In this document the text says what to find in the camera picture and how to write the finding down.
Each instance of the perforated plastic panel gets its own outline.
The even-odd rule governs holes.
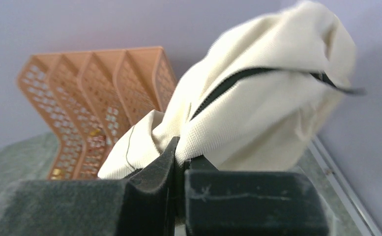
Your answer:
[[[45,65],[31,57],[18,77],[17,84],[55,133],[60,143],[49,178],[71,179],[79,157],[82,155],[82,139],[45,83],[47,72],[48,69]]]
[[[113,146],[131,124],[113,85],[111,74],[94,53],[78,76],[84,97],[103,125],[108,144]]]
[[[166,111],[176,88],[177,81],[163,50],[161,50],[160,60],[156,66],[155,74],[153,76],[154,90],[160,109]]]
[[[150,111],[157,110],[156,101],[149,96],[150,88],[145,87],[128,53],[120,58],[113,80],[119,99],[132,124],[136,124]]]
[[[80,156],[74,178],[94,179],[105,161],[106,142],[102,125],[91,112],[77,84],[77,69],[64,56],[60,56],[51,69],[46,83],[57,102],[66,111],[74,126],[80,131],[86,150]]]

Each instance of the folded fabric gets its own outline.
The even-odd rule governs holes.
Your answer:
[[[180,79],[166,113],[152,111],[114,146],[98,173],[123,178],[180,136],[176,161],[219,169],[292,167],[350,86],[355,45],[325,6],[302,2],[238,25]]]

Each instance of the cloth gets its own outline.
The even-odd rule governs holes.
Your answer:
[[[180,79],[166,113],[152,111],[114,146],[98,176],[123,178],[156,159],[180,136],[176,161],[199,155],[220,170],[292,167],[349,87],[355,45],[324,5],[302,2],[223,33]],[[237,81],[198,115],[216,87],[247,68],[277,68]]]

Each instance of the orange basket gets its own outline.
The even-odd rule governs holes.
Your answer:
[[[162,47],[33,55],[17,84],[57,136],[50,179],[94,179],[116,141],[176,78]]]

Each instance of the gray wall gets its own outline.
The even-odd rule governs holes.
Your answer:
[[[382,227],[382,0],[322,0],[359,48],[356,86],[320,134]],[[162,45],[178,76],[222,31],[293,0],[0,0],[0,147],[48,131],[17,90],[30,54]]]

